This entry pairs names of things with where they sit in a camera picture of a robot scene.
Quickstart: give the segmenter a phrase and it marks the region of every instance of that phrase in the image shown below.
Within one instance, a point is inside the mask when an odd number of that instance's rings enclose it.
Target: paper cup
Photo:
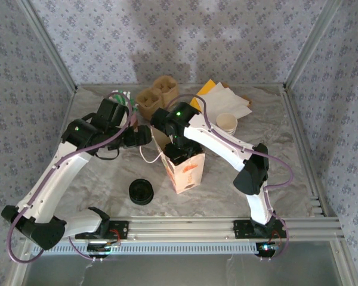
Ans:
[[[216,125],[232,135],[237,128],[237,118],[231,113],[221,113],[216,117]]]

